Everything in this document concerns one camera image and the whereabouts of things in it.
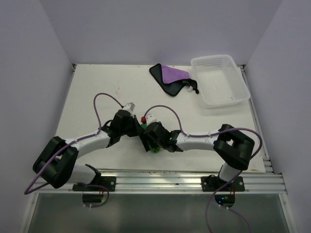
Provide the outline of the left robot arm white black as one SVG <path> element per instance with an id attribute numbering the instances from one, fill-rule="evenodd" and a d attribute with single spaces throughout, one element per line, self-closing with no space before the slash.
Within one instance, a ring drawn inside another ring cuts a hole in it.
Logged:
<path id="1" fill-rule="evenodd" d="M 127 110 L 118 110 L 114 118 L 100 127 L 98 132 L 68 140 L 53 137 L 35 161 L 33 171 L 53 188 L 73 182 L 84 183 L 89 190 L 97 190 L 101 185 L 98 171 L 89 165 L 78 166 L 76 160 L 93 151 L 113 146 L 122 136 L 136 137 L 143 133 L 144 129 L 136 116 Z"/>

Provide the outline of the green microfiber towel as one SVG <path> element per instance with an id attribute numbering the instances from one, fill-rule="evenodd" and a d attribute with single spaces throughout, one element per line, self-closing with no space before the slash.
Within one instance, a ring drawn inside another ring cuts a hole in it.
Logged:
<path id="1" fill-rule="evenodd" d="M 152 153 L 158 153 L 160 151 L 160 146 L 150 138 L 145 137 L 145 139 L 142 140 L 142 143 L 146 151 L 151 151 Z"/>

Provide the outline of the black and purple towel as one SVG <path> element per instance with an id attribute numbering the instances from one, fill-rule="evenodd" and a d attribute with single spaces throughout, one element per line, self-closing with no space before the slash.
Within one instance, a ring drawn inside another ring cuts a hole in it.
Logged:
<path id="1" fill-rule="evenodd" d="M 194 91 L 199 94 L 197 81 L 193 80 L 187 71 L 156 64 L 149 68 L 149 73 L 162 90 L 171 97 L 177 96 L 185 86 L 189 88 L 190 92 Z"/>

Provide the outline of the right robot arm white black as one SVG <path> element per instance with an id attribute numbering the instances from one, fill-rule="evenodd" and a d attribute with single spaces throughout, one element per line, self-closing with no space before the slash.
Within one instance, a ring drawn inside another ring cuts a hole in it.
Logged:
<path id="1" fill-rule="evenodd" d="M 228 190 L 234 184 L 237 174 L 247 170 L 255 142 L 252 138 L 229 124 L 223 124 L 218 131 L 206 136 L 183 134 L 180 130 L 168 131 L 160 122 L 150 123 L 145 135 L 157 146 L 169 152 L 208 150 L 216 152 L 223 160 L 216 184 L 221 190 Z"/>

